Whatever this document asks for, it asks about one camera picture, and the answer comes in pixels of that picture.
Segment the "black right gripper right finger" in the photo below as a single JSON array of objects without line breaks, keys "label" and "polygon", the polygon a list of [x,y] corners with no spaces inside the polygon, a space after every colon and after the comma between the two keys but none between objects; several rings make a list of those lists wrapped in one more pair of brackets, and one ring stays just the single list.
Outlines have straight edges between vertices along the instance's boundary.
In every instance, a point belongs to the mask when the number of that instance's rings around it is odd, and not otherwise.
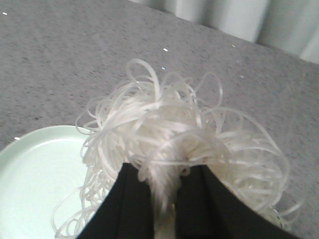
[{"label": "black right gripper right finger", "polygon": [[293,239],[234,196],[207,166],[183,176],[175,205],[178,239]]}]

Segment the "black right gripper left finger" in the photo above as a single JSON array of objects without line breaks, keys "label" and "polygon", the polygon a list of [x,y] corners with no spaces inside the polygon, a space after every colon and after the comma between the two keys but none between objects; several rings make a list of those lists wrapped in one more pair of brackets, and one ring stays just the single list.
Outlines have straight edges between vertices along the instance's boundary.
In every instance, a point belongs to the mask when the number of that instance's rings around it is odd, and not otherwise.
[{"label": "black right gripper left finger", "polygon": [[150,189],[124,163],[108,196],[80,233],[81,239],[153,239]]}]

